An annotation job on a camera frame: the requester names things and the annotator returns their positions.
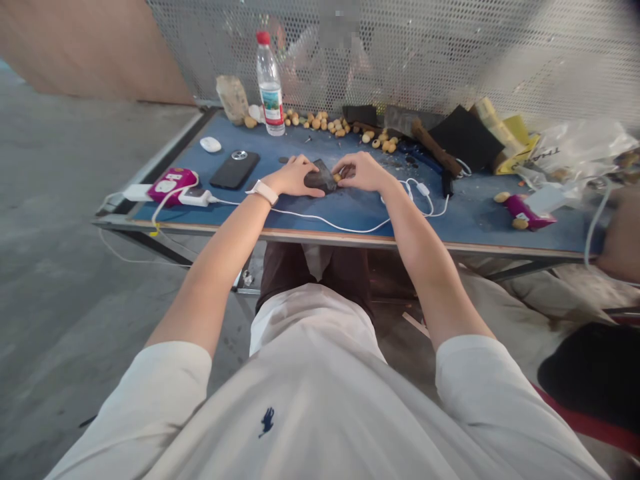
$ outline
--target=blue table surface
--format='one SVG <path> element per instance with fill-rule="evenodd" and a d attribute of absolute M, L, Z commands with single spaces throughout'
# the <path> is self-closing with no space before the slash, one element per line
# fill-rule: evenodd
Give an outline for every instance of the blue table surface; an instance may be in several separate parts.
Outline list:
<path fill-rule="evenodd" d="M 429 166 L 418 162 L 413 168 L 405 161 L 405 154 L 396 151 L 393 155 L 384 154 L 379 149 L 360 144 L 360 135 L 347 134 L 341 139 L 334 138 L 328 131 L 314 131 L 299 127 L 288 127 L 287 134 L 282 137 L 270 136 L 264 126 L 254 129 L 235 127 L 222 114 L 217 114 L 207 125 L 201 137 L 214 137 L 222 144 L 222 150 L 207 153 L 200 144 L 195 143 L 186 150 L 174 167 L 194 170 L 200 175 L 201 185 L 214 196 L 240 202 L 245 197 L 246 186 L 255 179 L 281 167 L 280 157 L 289 157 L 303 153 L 311 161 L 322 158 L 331 168 L 347 153 L 365 150 L 373 158 L 383 164 L 389 172 L 400 180 L 415 178 L 428 186 L 439 213 L 444 207 L 440 176 Z M 309 137 L 312 141 L 304 143 Z M 247 183 L 237 191 L 213 188 L 209 179 L 234 150 L 246 150 L 260 155 L 260 162 L 250 174 Z M 548 249 L 552 251 L 582 252 L 589 219 L 580 210 L 563 207 L 554 212 L 558 222 L 537 232 L 517 231 L 511 226 L 509 212 L 493 201 L 493 196 L 502 191 L 514 193 L 530 193 L 528 188 L 518 186 L 520 178 L 515 175 L 491 175 L 475 173 L 471 177 L 456 180 L 455 195 L 449 202 L 446 214 L 429 219 L 430 224 L 444 242 L 462 244 L 490 245 L 494 247 L 520 247 Z M 413 184 L 413 195 L 416 205 L 427 213 L 429 206 Z M 135 214 L 136 220 L 151 220 L 157 204 L 147 202 Z M 158 215 L 160 222 L 172 222 L 186 225 L 220 225 L 233 210 L 233 206 L 219 203 L 206 208 L 178 205 L 164 209 Z M 277 208 L 309 215 L 318 215 L 341 227 L 354 230 L 370 229 L 388 217 L 386 208 L 376 193 L 355 189 L 340 189 L 322 199 L 309 197 L 290 197 L 282 195 Z M 293 215 L 270 212 L 266 228 L 297 230 L 305 232 L 336 232 L 330 225 L 318 220 L 304 219 Z M 388 223 L 372 232 L 359 234 L 363 236 L 393 237 L 393 228 Z M 594 235 L 592 252 L 599 253 L 602 246 L 602 232 Z"/>

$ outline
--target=smartphone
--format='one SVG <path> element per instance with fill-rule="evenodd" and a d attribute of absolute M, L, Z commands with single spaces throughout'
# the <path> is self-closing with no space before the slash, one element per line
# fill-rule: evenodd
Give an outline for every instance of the smartphone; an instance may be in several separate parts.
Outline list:
<path fill-rule="evenodd" d="M 260 160 L 260 155 L 254 152 L 236 150 L 218 168 L 209 180 L 212 187 L 238 190 L 253 171 Z"/>

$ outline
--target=red bottle cap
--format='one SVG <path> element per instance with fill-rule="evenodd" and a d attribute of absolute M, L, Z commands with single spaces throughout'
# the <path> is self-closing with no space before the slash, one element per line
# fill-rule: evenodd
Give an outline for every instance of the red bottle cap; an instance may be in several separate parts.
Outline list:
<path fill-rule="evenodd" d="M 258 43 L 260 45 L 270 45 L 271 44 L 271 36 L 269 32 L 259 31 L 255 34 L 255 37 L 258 39 Z"/>

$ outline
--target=metal table frame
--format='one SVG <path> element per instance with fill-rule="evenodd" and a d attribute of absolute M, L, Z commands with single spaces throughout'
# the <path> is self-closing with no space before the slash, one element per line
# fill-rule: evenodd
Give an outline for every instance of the metal table frame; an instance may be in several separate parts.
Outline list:
<path fill-rule="evenodd" d="M 136 183 L 154 183 L 173 164 L 182 152 L 194 140 L 196 135 L 206 126 L 218 108 L 204 107 L 180 130 L 160 151 L 158 151 L 132 178 L 123 186 L 124 191 L 129 185 Z M 186 267 L 192 264 L 176 250 L 152 238 L 148 233 L 155 230 L 150 221 L 133 221 L 131 214 L 136 203 L 128 201 L 122 195 L 112 197 L 96 212 L 92 221 L 98 228 L 108 230 L 156 255 Z M 214 225 L 185 225 L 179 223 L 163 223 L 162 231 L 168 234 L 205 235 L 216 232 Z M 284 229 L 264 229 L 260 239 L 274 241 L 289 241 L 300 243 L 315 243 L 320 245 L 342 245 L 347 247 L 396 248 L 393 239 L 370 237 L 357 234 L 292 231 Z M 567 251 L 552 251 L 546 249 L 528 249 L 518 247 L 500 247 L 493 245 L 478 245 L 468 243 L 445 243 L 451 253 L 463 255 L 478 255 L 482 257 L 509 258 L 514 260 L 529 260 L 530 262 L 511 268 L 488 277 L 493 281 L 503 281 L 528 273 L 548 270 L 564 263 L 581 263 L 580 253 Z"/>

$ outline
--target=bottle label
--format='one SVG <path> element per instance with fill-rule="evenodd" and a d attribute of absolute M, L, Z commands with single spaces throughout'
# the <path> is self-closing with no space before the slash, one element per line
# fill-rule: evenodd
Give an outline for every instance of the bottle label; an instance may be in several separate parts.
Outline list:
<path fill-rule="evenodd" d="M 282 90 L 260 89 L 262 104 L 265 109 L 265 120 L 269 125 L 282 125 Z"/>

